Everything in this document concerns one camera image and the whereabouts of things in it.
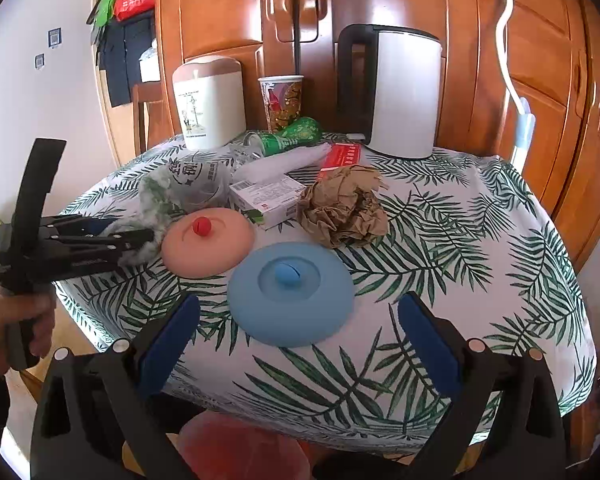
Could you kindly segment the person's left hand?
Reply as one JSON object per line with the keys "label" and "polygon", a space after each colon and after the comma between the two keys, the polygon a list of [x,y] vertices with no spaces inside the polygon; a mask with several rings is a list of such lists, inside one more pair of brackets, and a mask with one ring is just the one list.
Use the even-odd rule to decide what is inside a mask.
{"label": "person's left hand", "polygon": [[44,358],[52,346],[55,327],[56,296],[50,289],[33,295],[3,296],[0,294],[0,376],[9,370],[6,327],[20,321],[33,320],[30,352]]}

